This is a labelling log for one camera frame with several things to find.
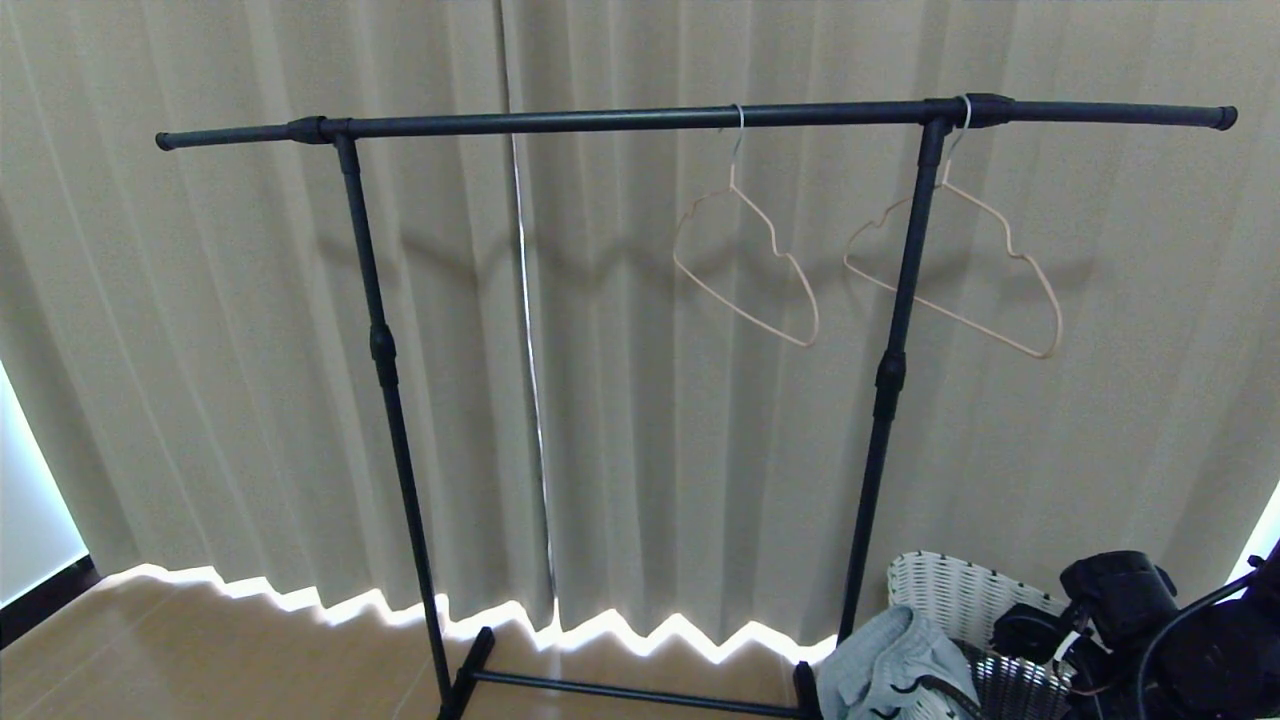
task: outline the basket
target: basket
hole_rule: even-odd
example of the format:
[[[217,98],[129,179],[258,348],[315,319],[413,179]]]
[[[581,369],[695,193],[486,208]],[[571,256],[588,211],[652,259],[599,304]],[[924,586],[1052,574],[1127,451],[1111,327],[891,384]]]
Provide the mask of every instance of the basket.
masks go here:
[[[1004,657],[988,647],[996,620],[1015,603],[1059,615],[1065,602],[995,570],[924,551],[890,564],[888,601],[922,612],[960,647],[988,720],[1059,720],[1069,710],[1062,680],[1034,662]],[[904,712],[902,720],[951,716],[941,700],[931,698]]]

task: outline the clothes hanger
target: clothes hanger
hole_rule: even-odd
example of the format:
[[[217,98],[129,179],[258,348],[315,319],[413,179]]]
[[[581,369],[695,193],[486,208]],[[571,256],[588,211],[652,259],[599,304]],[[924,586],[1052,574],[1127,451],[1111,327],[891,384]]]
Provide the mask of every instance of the clothes hanger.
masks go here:
[[[942,168],[942,179],[934,187],[941,187],[941,188],[950,190],[955,195],[960,196],[961,200],[965,200],[966,202],[970,202],[972,205],[977,205],[979,210],[987,213],[992,218],[996,218],[997,222],[1000,222],[1000,227],[1004,228],[1004,231],[1005,231],[1005,252],[1010,258],[1012,258],[1014,260],[1021,260],[1023,263],[1027,263],[1028,265],[1032,266],[1032,270],[1036,272],[1036,278],[1039,279],[1041,287],[1044,288],[1044,295],[1048,297],[1050,305],[1053,306],[1053,342],[1048,346],[1047,350],[1043,350],[1043,351],[1032,350],[1030,347],[1027,347],[1025,345],[1023,345],[1023,343],[1020,343],[1020,342],[1018,342],[1015,340],[1010,340],[1009,337],[1005,337],[1005,336],[997,333],[996,331],[992,331],[989,328],[979,325],[978,323],[974,323],[973,320],[970,320],[968,318],[963,318],[963,316],[952,313],[951,310],[947,310],[946,307],[934,305],[933,302],[929,302],[928,300],[925,300],[923,297],[916,296],[915,301],[919,302],[920,305],[924,305],[925,307],[932,307],[933,310],[937,310],[938,313],[942,313],[947,318],[951,318],[952,320],[957,320],[957,322],[960,322],[960,323],[963,323],[963,324],[965,324],[965,325],[968,325],[968,327],[970,327],[970,328],[973,328],[973,329],[975,329],[975,331],[978,331],[978,332],[980,332],[983,334],[986,334],[987,337],[989,337],[992,340],[998,340],[1000,342],[1002,342],[1002,343],[1012,347],[1014,350],[1018,350],[1019,352],[1025,352],[1027,355],[1030,355],[1032,357],[1036,357],[1037,360],[1044,360],[1044,359],[1052,356],[1053,352],[1057,350],[1059,343],[1062,342],[1062,307],[1057,304],[1057,295],[1053,293],[1053,286],[1050,284],[1048,278],[1044,277],[1044,272],[1041,270],[1039,263],[1037,263],[1034,258],[1032,258],[1030,255],[1028,255],[1025,252],[1018,252],[1018,251],[1014,250],[1014,232],[1012,232],[1012,229],[1009,225],[1009,220],[1006,220],[1004,215],[1001,215],[991,205],[987,205],[982,200],[978,200],[973,195],[969,195],[968,192],[965,192],[965,191],[960,190],[959,187],[951,184],[951,158],[952,158],[952,155],[955,155],[956,145],[960,145],[960,140],[964,138],[964,132],[966,129],[969,129],[969,122],[973,119],[973,104],[969,102],[969,96],[968,95],[963,95],[961,97],[964,99],[964,106],[965,106],[964,127],[960,128],[960,133],[956,136],[955,141],[951,142],[951,150],[947,151],[946,165],[943,165],[943,168]],[[873,278],[870,274],[868,274],[864,270],[860,270],[859,268],[855,268],[854,264],[849,261],[849,249],[852,247],[854,241],[858,240],[858,236],[861,234],[864,231],[868,231],[870,228],[882,228],[882,227],[884,227],[886,220],[888,220],[890,213],[892,213],[893,210],[896,210],[901,205],[909,202],[910,200],[911,200],[910,197],[904,197],[904,199],[899,200],[897,202],[895,202],[895,204],[890,205],[888,208],[886,208],[884,213],[881,215],[881,218],[878,220],[867,223],[865,225],[863,225],[863,227],[858,228],[856,231],[854,231],[854,234],[850,236],[850,238],[849,238],[849,246],[845,250],[845,266],[846,268],[849,268],[854,273],[858,273],[863,278],[867,278],[867,279],[872,281],[873,283],[876,283],[876,284],[878,284],[878,286],[881,286],[884,290],[888,290],[891,292],[897,292],[897,288],[893,287],[893,286],[891,286],[891,284],[888,284],[888,283],[886,283],[886,282],[882,282],[882,281],[878,281],[878,279]]]
[[[787,342],[799,345],[800,347],[810,347],[818,340],[818,327],[820,323],[818,318],[818,299],[814,297],[813,287],[809,286],[809,277],[804,274],[804,269],[800,268],[800,263],[796,261],[795,256],[791,255],[790,252],[782,252],[778,250],[778,233],[773,228],[773,220],[771,220],[769,217],[764,214],[764,210],[760,210],[760,208],[755,202],[753,202],[750,197],[744,195],[742,191],[739,190],[737,187],[735,177],[737,169],[737,151],[742,146],[742,136],[746,133],[746,115],[742,113],[741,105],[733,105],[733,106],[737,108],[739,127],[737,127],[737,142],[733,143],[733,156],[728,165],[728,187],[724,187],[723,190],[717,190],[714,192],[709,192],[699,197],[698,200],[694,200],[692,205],[689,206],[689,210],[686,210],[685,214],[680,218],[680,222],[676,223],[676,240],[671,249],[671,259],[675,260],[676,266],[680,268],[682,273],[689,275],[689,279],[698,283],[698,287],[709,292],[712,297],[727,305],[730,310],[737,313],[739,315],[746,318],[748,320],[769,331],[771,333],[781,337]],[[800,275],[800,283],[804,284],[805,295],[809,296],[809,305],[810,307],[813,307],[813,333],[809,336],[809,340],[800,340],[795,336],[787,334],[786,332],[780,331],[778,328],[774,328],[773,325],[756,318],[755,315],[751,315],[746,310],[742,310],[737,305],[733,305],[733,302],[730,301],[730,299],[712,290],[709,284],[703,282],[701,278],[695,275],[692,270],[686,268],[685,264],[680,261],[680,228],[685,224],[686,220],[689,220],[698,213],[698,206],[701,205],[704,200],[710,200],[712,197],[717,197],[724,193],[732,193],[737,196],[739,200],[745,202],[746,206],[751,209],[751,211],[754,211],[762,220],[764,220],[764,225],[769,228],[769,246],[773,249],[773,256],[786,258],[786,260],[791,263],[791,266],[795,269],[796,274]]]

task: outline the curtain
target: curtain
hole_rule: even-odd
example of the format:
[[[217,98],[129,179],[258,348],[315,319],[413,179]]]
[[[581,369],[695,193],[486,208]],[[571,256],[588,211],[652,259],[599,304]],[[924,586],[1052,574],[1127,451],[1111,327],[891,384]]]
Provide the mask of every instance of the curtain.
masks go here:
[[[325,602],[370,587],[393,607],[417,600],[333,151],[151,140],[314,113],[964,91],[1235,104],[1226,133],[966,135],[952,179],[1044,266],[1065,341],[1038,363],[916,310],[860,616],[883,602],[888,560],[915,548],[1056,589],[1070,561],[1134,547],[1194,596],[1230,571],[1280,478],[1280,17],[1266,0],[0,12],[0,354],[106,571],[214,565]],[[736,140],[360,143],[456,615],[513,598],[544,624],[554,580],[564,626],[616,607],[641,634],[672,612],[717,642],[749,620],[806,644],[833,632],[891,304],[841,256],[909,192],[919,128],[744,133],[740,186],[818,296],[808,350],[673,268],[676,220],[724,186]],[[1047,343],[1048,307],[998,228],[946,195],[934,208],[920,295]],[[863,266],[892,282],[904,229],[895,215],[860,238]],[[727,199],[680,238],[708,283],[806,336],[805,295],[767,240]]]
[[[1019,124],[969,133],[952,179],[1011,220],[1065,342],[1034,361],[931,310],[876,520],[883,569],[928,548],[1048,591],[1075,559],[1149,552],[1184,597],[1220,584],[1280,478],[1280,15],[1272,3],[503,4],[518,110],[954,96],[1235,104],[1228,133]],[[681,612],[833,632],[891,295],[850,233],[910,193],[919,128],[749,129],[740,186],[814,284],[822,334],[785,343],[672,265],[724,187],[732,131],[520,138],[556,583],[572,626]],[[730,200],[686,264],[806,337],[806,297]],[[896,279],[905,211],[858,259]],[[1000,228],[940,195],[919,293],[1033,347],[1052,337]]]
[[[494,8],[3,12],[0,352],[97,565],[417,602],[334,152],[152,137],[503,111]],[[545,623],[509,140],[360,145],[436,588]]]

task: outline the gray cloth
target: gray cloth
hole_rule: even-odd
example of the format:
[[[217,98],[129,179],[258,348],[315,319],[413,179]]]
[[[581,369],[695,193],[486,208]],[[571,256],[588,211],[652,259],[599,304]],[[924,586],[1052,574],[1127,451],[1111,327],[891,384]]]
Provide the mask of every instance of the gray cloth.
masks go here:
[[[877,720],[906,711],[920,696],[943,700],[960,720],[970,717],[956,702],[916,684],[933,675],[955,687],[974,702],[978,692],[969,662],[928,618],[905,605],[881,612],[836,647],[818,671],[818,705],[826,720]],[[909,693],[895,691],[910,688]]]

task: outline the curtain fold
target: curtain fold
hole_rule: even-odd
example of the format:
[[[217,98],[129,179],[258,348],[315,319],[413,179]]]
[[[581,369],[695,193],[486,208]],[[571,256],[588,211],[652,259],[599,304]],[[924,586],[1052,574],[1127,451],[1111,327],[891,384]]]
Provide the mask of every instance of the curtain fold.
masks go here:
[[[1065,345],[1032,361],[924,307],[890,446],[861,618],[888,560],[931,548],[1047,589],[1135,547],[1188,596],[1226,577],[1280,478],[1274,187],[1280,17],[1267,3],[503,4],[516,110],[1002,92],[1235,104],[1228,133],[1019,124],[969,133],[952,179],[1001,209],[1057,288]],[[742,190],[818,293],[812,350],[737,318],[671,261],[686,205],[727,181],[732,131],[530,136],[517,164],[553,560],[572,626],[681,612],[833,632],[891,296],[845,240],[908,195],[919,128],[749,129]],[[699,213],[685,261],[804,336],[760,223]],[[1034,277],[942,195],[919,292],[1047,345]],[[896,277],[906,213],[856,258]]]
[[[337,158],[159,129],[506,110],[488,4],[6,4],[4,355],[100,568],[419,601]],[[436,588],[550,618],[509,141],[361,142]]]

